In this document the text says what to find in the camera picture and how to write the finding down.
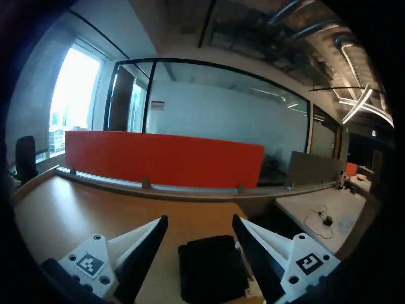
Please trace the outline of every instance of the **orange privacy panel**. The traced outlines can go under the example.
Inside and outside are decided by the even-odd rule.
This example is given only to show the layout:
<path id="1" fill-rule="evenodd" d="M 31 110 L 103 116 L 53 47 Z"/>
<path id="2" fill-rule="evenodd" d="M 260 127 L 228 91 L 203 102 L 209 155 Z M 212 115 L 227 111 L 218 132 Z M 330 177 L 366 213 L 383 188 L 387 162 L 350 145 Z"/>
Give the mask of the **orange privacy panel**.
<path id="1" fill-rule="evenodd" d="M 346 163 L 346 175 L 354 176 L 356 175 L 358 165 L 352 163 Z"/>
<path id="2" fill-rule="evenodd" d="M 66 166 L 80 172 L 162 185 L 255 188 L 264 147 L 187 136 L 67 131 Z"/>

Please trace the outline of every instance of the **wall sign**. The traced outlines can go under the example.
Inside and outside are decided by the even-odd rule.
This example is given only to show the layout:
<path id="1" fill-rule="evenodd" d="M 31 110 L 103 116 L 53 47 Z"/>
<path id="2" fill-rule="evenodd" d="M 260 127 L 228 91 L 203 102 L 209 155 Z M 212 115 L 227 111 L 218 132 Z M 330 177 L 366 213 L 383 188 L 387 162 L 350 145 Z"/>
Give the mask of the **wall sign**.
<path id="1" fill-rule="evenodd" d="M 164 101 L 152 101 L 150 104 L 150 109 L 155 111 L 163 111 L 165 108 Z"/>

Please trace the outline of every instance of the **ceiling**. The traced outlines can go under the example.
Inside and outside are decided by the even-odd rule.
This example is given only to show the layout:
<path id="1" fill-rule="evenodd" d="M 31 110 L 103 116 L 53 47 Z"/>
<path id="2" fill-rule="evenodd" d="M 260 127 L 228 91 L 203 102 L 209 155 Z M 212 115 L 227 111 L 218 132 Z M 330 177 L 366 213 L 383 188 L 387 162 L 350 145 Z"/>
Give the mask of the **ceiling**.
<path id="1" fill-rule="evenodd" d="M 366 104 L 390 118 L 384 88 L 367 53 L 344 21 L 321 1 L 164 0 L 164 5 L 169 23 L 181 35 L 195 37 L 196 47 L 239 53 L 276 67 L 309 90 L 331 91 L 341 117 L 353 106 L 339 101 L 357 101 L 360 88 L 369 84 L 373 92 Z M 353 121 L 392 132 L 386 120 L 365 109 Z"/>

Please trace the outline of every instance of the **desk surface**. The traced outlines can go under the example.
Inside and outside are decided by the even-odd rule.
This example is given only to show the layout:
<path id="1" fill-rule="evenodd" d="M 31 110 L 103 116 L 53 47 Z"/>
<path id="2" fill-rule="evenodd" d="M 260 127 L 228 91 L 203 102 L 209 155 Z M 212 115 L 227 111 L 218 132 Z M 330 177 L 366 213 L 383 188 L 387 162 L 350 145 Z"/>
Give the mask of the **desk surface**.
<path id="1" fill-rule="evenodd" d="M 306 234 L 323 244 L 335 254 L 346 241 L 356 223 L 366 199 L 359 194 L 352 194 L 349 190 L 336 190 L 334 188 L 312 192 L 303 195 L 277 198 L 277 205 L 283 210 Z M 333 236 L 331 229 L 322 224 L 317 213 L 311 211 L 324 211 L 332 217 Z"/>
<path id="2" fill-rule="evenodd" d="M 180 297 L 177 247 L 215 235 L 233 235 L 236 240 L 232 216 L 244 217 L 236 204 L 125 196 L 54 176 L 35 187 L 16 205 L 17 224 L 38 263 L 49 257 L 61 259 L 94 233 L 110 239 L 162 214 L 169 217 L 169 227 L 136 302 L 185 303 Z M 262 302 L 262 297 L 232 301 Z"/>
<path id="3" fill-rule="evenodd" d="M 350 182 L 364 191 L 370 192 L 371 182 L 369 180 L 359 180 L 357 174 L 350 177 Z"/>

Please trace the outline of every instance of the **black office chair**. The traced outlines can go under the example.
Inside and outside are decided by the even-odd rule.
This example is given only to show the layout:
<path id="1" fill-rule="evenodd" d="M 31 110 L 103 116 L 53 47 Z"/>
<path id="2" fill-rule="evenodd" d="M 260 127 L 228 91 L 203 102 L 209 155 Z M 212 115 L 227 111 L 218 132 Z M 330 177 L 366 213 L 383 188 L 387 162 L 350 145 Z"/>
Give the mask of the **black office chair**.
<path id="1" fill-rule="evenodd" d="M 16 178 L 25 184 L 38 175 L 35 164 L 35 139 L 23 136 L 16 143 Z"/>

